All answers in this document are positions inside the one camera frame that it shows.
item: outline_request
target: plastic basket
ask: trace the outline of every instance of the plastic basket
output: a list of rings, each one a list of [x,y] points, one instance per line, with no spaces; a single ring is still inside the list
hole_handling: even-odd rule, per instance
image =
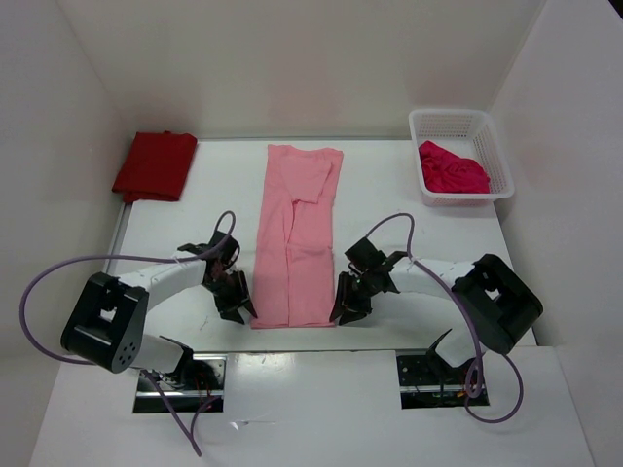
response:
[[[409,114],[411,139],[415,147],[418,180],[424,204],[428,206],[473,206],[500,198],[510,198],[515,186],[506,157],[495,133],[493,119],[479,110],[419,109]],[[491,182],[490,193],[435,193],[424,184],[419,147],[432,141],[460,156],[483,166]]]

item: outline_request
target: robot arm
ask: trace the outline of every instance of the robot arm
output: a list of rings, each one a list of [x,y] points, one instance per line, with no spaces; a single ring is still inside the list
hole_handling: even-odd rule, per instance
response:
[[[370,314],[370,299],[380,292],[417,292],[449,298],[406,252],[386,256],[370,240],[362,238],[346,255],[350,272],[340,274],[331,315],[332,320],[340,320],[340,325]],[[475,263],[419,262],[452,289],[474,323],[483,351],[507,354],[543,311],[534,293],[498,256],[487,254]],[[475,356],[473,340],[466,330],[453,330],[434,346],[436,354],[453,368]]]
[[[189,287],[203,285],[212,292],[222,319],[243,324],[241,307],[256,315],[244,273],[234,268],[239,245],[232,237],[217,257],[187,260],[211,249],[224,236],[217,231],[207,244],[181,246],[172,263],[120,276],[92,275],[62,333],[63,348],[112,373],[132,365],[180,378],[192,364],[193,350],[167,338],[143,336],[145,318],[154,306]]]

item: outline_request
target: purple cable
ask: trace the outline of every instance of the purple cable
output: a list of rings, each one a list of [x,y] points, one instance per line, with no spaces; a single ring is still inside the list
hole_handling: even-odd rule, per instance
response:
[[[45,269],[41,273],[37,274],[37,276],[34,279],[32,279],[30,281],[30,283],[28,283],[28,285],[26,285],[26,288],[24,289],[23,294],[21,295],[21,300],[19,301],[19,325],[21,326],[21,330],[23,331],[23,333],[26,336],[26,338],[28,339],[28,341],[37,350],[39,350],[41,353],[43,353],[44,355],[46,355],[46,356],[48,356],[50,358],[58,360],[59,362],[73,363],[75,365],[93,365],[93,363],[85,361],[85,360],[76,360],[74,358],[67,358],[64,355],[59,355],[57,353],[54,353],[54,352],[48,350],[42,344],[40,344],[37,341],[37,339],[32,335],[32,333],[30,332],[30,328],[28,328],[28,323],[26,322],[26,304],[28,302],[28,296],[30,295],[30,292],[32,292],[32,289],[34,289],[35,285],[37,285],[44,277],[46,277],[47,275],[50,275],[52,272],[54,272],[57,269],[64,268],[65,266],[75,265],[76,263],[83,263],[85,261],[128,260],[128,261],[141,261],[141,262],[144,262],[144,263],[160,263],[160,264],[162,264],[162,263],[188,263],[188,262],[191,262],[191,261],[205,260],[205,259],[211,258],[212,255],[214,255],[217,251],[219,251],[225,245],[225,242],[227,242],[227,240],[229,240],[230,236],[232,235],[232,232],[234,231],[234,227],[236,226],[236,214],[234,214],[233,211],[225,211],[225,212],[223,212],[223,214],[220,215],[220,217],[216,221],[216,225],[214,226],[214,230],[215,231],[218,230],[219,226],[221,225],[221,222],[223,222],[223,219],[226,216],[230,216],[232,218],[232,224],[230,225],[230,227],[227,230],[227,232],[226,232],[225,236],[223,237],[223,239],[221,241],[219,241],[216,245],[214,245],[213,248],[210,248],[209,250],[206,250],[203,253],[201,253],[200,255],[197,255],[197,256],[194,256],[194,257],[189,257],[189,258],[153,258],[153,257],[149,257],[149,256],[134,256],[134,255],[86,255],[86,256],[78,256],[76,258],[70,258],[68,260],[64,260],[64,261],[61,261],[59,263],[56,263],[55,265],[50,266],[49,268]],[[160,397],[163,399],[163,403],[165,404],[165,407],[168,409],[168,411],[171,413],[171,415],[173,415],[173,418],[175,419],[175,421],[179,425],[180,429],[182,430],[184,435],[186,435],[188,440],[191,442],[191,445],[193,445],[193,449],[195,450],[197,455],[199,457],[201,457],[202,456],[202,452],[199,449],[199,446],[197,445],[197,443],[195,442],[195,439],[193,438],[192,434],[189,433],[188,429],[186,429],[186,427],[182,423],[182,420],[180,420],[179,416],[175,412],[175,409],[173,408],[171,403],[168,401],[168,399],[166,398],[165,394],[160,389],[160,387],[158,386],[156,381],[154,380],[154,377],[152,377],[149,374],[149,372],[147,372],[145,370],[143,370],[141,373],[143,375],[145,375],[145,377],[147,377],[152,382],[152,384],[154,384],[154,387],[156,388],[156,390],[160,394]],[[199,407],[199,409],[195,413],[195,418],[197,418],[197,416],[201,412],[203,412],[202,407]]]
[[[188,431],[188,428],[186,428],[186,426],[180,419],[179,415],[173,408],[173,405],[168,400],[168,397],[166,397],[163,390],[158,386],[158,382],[156,381],[156,379],[152,377],[151,374],[147,370],[141,370],[140,373],[144,375],[147,379],[149,379],[149,382],[151,382],[152,385],[156,388],[156,390],[158,391],[158,394],[160,394],[160,397],[163,400],[163,403],[165,404],[166,409],[170,412],[171,415],[173,415],[173,418],[179,425],[180,430],[182,430],[182,433],[184,433],[186,438],[188,438],[188,441],[191,442],[191,445],[193,446],[193,449],[195,450],[195,453],[197,454],[197,456],[201,457],[202,450],[199,448],[199,445],[195,441],[195,438],[193,437],[193,435],[191,435],[191,433]]]
[[[478,334],[476,333],[476,327],[474,326],[474,323],[472,322],[471,318],[469,317],[469,313],[467,312],[467,309],[465,309],[465,306],[460,302],[460,300],[454,294],[452,289],[448,286],[448,284],[446,284],[446,282],[444,282],[444,280],[441,277],[439,277],[432,270],[427,268],[420,261],[416,260],[413,257],[413,253],[411,251],[411,243],[413,241],[413,235],[414,235],[414,232],[415,232],[415,229],[416,229],[416,220],[415,220],[415,218],[411,214],[409,214],[408,212],[399,212],[397,214],[392,214],[391,216],[387,216],[384,219],[382,219],[382,221],[377,223],[372,229],[370,229],[370,232],[368,232],[365,235],[365,237],[367,238],[368,236],[370,236],[376,229],[378,229],[385,222],[390,221],[392,219],[395,219],[397,217],[406,217],[407,219],[409,219],[409,221],[411,223],[411,227],[409,228],[409,234],[407,235],[407,256],[413,262],[414,265],[416,265],[418,268],[423,270],[435,282],[437,282],[439,284],[439,286],[448,294],[448,297],[450,297],[450,299],[452,299],[452,301],[455,303],[455,305],[457,306],[458,310],[460,311],[460,314],[462,314],[463,319],[465,320],[465,324],[467,324],[467,328],[469,329],[469,334],[471,335],[472,341],[474,343],[474,350],[476,351],[476,358],[474,359],[474,361],[469,366],[469,369],[467,370],[467,375],[465,376],[465,381],[471,381],[472,380],[472,376],[473,376],[473,374],[474,374],[474,372],[476,370],[478,370],[478,374],[477,374],[477,377],[476,377],[476,387],[474,389],[471,388],[471,384],[466,384],[465,385],[465,393],[467,394],[467,397],[465,398],[465,409],[467,410],[467,412],[471,416],[473,416],[477,420],[482,421],[484,423],[501,423],[503,421],[508,420],[515,413],[517,413],[517,411],[521,407],[522,402],[524,400],[524,382],[523,382],[522,377],[521,377],[521,375],[519,373],[519,370],[517,369],[515,364],[511,361],[511,359],[507,355],[502,355],[502,357],[504,357],[506,359],[506,361],[512,367],[513,371],[515,372],[515,375],[517,376],[517,381],[519,382],[519,397],[517,399],[517,404],[515,405],[515,407],[513,408],[513,410],[510,413],[508,413],[507,415],[505,415],[505,416],[503,416],[501,418],[486,419],[486,418],[482,418],[482,417],[476,415],[471,409],[469,409],[469,399],[477,398],[478,396],[480,396],[480,394],[483,391],[484,367],[485,366],[483,364],[483,352],[482,352],[482,349],[480,348],[480,341],[478,340]]]
[[[191,438],[193,440],[195,439],[195,423],[197,423],[197,418],[199,417],[199,414],[207,411],[210,405],[217,399],[218,399],[218,396],[210,397],[207,401],[205,401],[203,404],[199,406],[199,408],[193,415],[193,420],[191,421]]]

